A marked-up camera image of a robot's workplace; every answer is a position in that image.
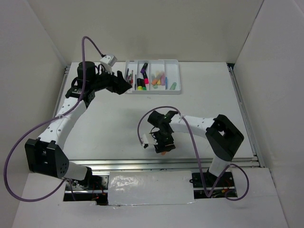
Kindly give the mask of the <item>white divided plastic tray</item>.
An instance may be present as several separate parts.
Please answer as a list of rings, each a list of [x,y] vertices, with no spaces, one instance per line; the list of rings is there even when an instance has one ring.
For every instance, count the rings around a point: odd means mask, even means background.
[[[127,94],[181,94],[179,62],[175,59],[128,60],[125,79],[132,85]]]

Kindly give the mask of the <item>aluminium table frame rails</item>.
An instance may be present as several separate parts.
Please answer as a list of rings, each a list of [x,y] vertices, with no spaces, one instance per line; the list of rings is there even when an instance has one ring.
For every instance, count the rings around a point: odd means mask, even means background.
[[[214,154],[208,141],[201,137],[191,140],[187,133],[174,133],[176,148],[164,156],[152,146],[140,145],[138,135],[149,133],[152,128],[144,114],[153,108],[166,113],[173,106],[189,116],[227,116],[244,135],[233,162],[246,168],[258,167],[227,64],[181,62],[179,69],[180,95],[97,92],[66,140],[63,151],[68,159],[94,170],[189,168],[197,167],[197,147],[202,166],[208,167]]]

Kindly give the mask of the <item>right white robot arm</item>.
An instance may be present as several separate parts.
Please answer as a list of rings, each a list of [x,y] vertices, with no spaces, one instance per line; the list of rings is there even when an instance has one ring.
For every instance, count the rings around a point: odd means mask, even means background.
[[[241,146],[244,136],[240,130],[225,116],[219,114],[216,118],[198,118],[181,116],[177,111],[161,114],[153,111],[148,117],[150,123],[158,131],[143,135],[144,148],[153,145],[156,153],[174,150],[172,134],[192,132],[208,140],[215,156],[207,171],[208,183],[218,186],[224,180],[222,171],[232,162]]]

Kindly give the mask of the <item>yellow pastel highlighter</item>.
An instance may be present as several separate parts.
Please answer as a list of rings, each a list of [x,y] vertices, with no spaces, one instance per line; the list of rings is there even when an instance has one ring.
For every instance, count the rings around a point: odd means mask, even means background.
[[[162,71],[157,70],[152,73],[152,77],[158,77],[160,73],[162,73]]]

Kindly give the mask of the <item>black green-capped highlighter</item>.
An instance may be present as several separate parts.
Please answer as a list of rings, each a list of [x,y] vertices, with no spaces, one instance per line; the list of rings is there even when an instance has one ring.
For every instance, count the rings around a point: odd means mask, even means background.
[[[146,90],[147,90],[147,88],[146,88],[146,85],[145,85],[144,81],[142,81],[142,89],[143,89],[144,91],[146,91]]]

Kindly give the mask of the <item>orange pastel long highlighter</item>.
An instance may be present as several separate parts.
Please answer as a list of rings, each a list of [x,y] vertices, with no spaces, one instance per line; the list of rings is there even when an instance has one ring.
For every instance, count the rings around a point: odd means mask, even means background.
[[[163,74],[159,73],[151,82],[151,84],[154,86],[158,84],[159,81],[161,81]]]

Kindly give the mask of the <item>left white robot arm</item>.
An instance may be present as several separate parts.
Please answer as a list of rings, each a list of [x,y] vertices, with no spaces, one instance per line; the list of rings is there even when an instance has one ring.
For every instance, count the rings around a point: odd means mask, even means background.
[[[65,95],[61,109],[37,139],[28,139],[25,151],[29,170],[58,179],[72,179],[87,190],[93,186],[92,169],[71,162],[65,155],[65,142],[80,116],[95,98],[95,93],[106,89],[118,95],[131,89],[121,71],[97,73],[94,62],[79,63],[77,77]]]

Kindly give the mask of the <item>green pastel short highlighter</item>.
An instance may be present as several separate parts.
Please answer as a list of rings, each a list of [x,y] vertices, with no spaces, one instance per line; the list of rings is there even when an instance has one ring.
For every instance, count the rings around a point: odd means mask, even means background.
[[[172,83],[172,85],[170,86],[170,90],[175,90],[176,86],[177,86],[176,82]]]

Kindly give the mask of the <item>blue pastel highlighter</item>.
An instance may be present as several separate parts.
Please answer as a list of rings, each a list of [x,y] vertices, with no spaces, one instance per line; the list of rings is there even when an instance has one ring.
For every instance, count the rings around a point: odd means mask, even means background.
[[[165,90],[168,90],[168,78],[165,77]]]

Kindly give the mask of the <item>black pink-capped highlighter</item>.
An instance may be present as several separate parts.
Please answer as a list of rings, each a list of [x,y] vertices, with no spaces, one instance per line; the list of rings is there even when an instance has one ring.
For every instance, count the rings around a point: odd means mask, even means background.
[[[144,72],[144,73],[142,74],[142,76],[143,76],[144,83],[145,83],[146,85],[149,84],[149,79],[148,79],[148,76],[147,76],[146,72]]]

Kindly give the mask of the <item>white foil cover panel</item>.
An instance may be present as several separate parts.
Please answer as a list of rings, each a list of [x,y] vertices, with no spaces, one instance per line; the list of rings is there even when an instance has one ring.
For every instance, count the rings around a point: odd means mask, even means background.
[[[195,201],[190,171],[111,172],[108,203],[113,206],[177,205]]]

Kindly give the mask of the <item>black purple-capped highlighter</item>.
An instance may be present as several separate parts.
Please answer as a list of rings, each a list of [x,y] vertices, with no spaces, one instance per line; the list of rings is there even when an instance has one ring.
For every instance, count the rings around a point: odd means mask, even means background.
[[[147,66],[148,66],[148,63],[144,63],[143,67],[141,68],[141,74],[144,74],[146,72],[146,69],[147,69]]]

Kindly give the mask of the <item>pink pastel highlighter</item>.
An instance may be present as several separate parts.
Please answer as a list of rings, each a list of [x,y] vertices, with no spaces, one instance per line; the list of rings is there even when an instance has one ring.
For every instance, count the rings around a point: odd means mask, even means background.
[[[165,85],[165,74],[163,73],[161,76],[161,85]]]

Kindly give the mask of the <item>black yellow-capped highlighter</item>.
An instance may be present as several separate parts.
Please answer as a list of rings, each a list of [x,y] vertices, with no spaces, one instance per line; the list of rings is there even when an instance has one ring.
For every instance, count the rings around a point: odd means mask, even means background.
[[[143,87],[142,87],[142,79],[141,78],[137,79],[136,84],[137,84],[137,90],[142,91]]]

